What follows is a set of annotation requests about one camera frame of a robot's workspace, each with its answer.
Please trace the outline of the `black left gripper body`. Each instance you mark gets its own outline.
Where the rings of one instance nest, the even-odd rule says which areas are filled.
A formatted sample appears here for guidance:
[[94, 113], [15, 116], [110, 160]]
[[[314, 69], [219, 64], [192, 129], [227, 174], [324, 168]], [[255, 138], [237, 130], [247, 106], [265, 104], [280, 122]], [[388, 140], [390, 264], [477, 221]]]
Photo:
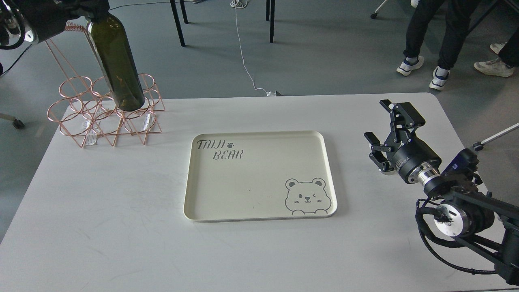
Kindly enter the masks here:
[[97, 22], [109, 11], [107, 0], [21, 0], [20, 12], [37, 43], [65, 30], [66, 23], [81, 16]]

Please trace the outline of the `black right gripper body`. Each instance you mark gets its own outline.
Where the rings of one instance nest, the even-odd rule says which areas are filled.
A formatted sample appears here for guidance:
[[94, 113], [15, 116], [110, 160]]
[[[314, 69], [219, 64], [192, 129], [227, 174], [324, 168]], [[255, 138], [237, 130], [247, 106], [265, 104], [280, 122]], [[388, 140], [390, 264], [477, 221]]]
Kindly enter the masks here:
[[412, 172], [422, 163], [428, 162], [435, 168], [438, 168], [442, 162], [428, 144], [419, 138], [413, 138], [407, 144], [401, 145], [393, 153], [390, 161], [399, 176], [408, 184], [416, 183], [410, 177]]

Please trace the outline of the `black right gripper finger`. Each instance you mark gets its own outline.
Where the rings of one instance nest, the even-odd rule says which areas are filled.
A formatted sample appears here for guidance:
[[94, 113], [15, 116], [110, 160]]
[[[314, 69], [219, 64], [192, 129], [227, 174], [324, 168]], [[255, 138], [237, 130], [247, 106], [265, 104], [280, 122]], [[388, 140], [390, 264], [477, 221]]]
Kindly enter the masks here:
[[416, 129], [426, 124], [426, 120], [409, 102], [391, 103], [383, 99], [380, 104], [390, 114], [390, 133], [384, 144], [391, 148], [410, 143], [415, 138]]
[[372, 161], [374, 161], [375, 165], [378, 169], [389, 170], [394, 169], [395, 167], [391, 163], [390, 159], [393, 155], [390, 155], [389, 159], [383, 155], [383, 152], [395, 152], [396, 148], [393, 144], [382, 144], [376, 137], [373, 132], [365, 132], [365, 138], [369, 141], [371, 145], [371, 153], [369, 157]]

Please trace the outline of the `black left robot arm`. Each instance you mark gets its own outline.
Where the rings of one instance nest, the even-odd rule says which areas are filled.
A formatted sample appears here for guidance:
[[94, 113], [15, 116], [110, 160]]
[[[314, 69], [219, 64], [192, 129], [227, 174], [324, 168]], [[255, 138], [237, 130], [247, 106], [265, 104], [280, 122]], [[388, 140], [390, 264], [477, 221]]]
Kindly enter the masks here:
[[98, 20], [108, 11], [107, 0], [2, 0], [1, 49], [39, 44], [65, 31], [70, 20]]

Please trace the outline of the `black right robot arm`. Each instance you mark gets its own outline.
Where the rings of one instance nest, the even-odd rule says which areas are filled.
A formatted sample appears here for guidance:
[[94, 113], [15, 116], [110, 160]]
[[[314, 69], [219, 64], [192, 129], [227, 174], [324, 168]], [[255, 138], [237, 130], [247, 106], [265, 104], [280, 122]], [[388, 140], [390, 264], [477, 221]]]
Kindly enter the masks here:
[[[440, 157], [415, 132], [426, 120], [409, 102], [380, 100], [390, 114], [390, 133], [380, 142], [371, 132], [369, 157], [384, 174], [397, 172], [407, 184], [420, 183], [427, 199], [416, 202], [415, 220], [423, 244], [446, 265], [470, 274], [498, 274], [510, 285], [519, 281], [518, 207], [478, 190], [478, 157], [464, 148], [439, 171]], [[494, 264], [491, 271], [451, 264], [429, 242], [466, 247]]]

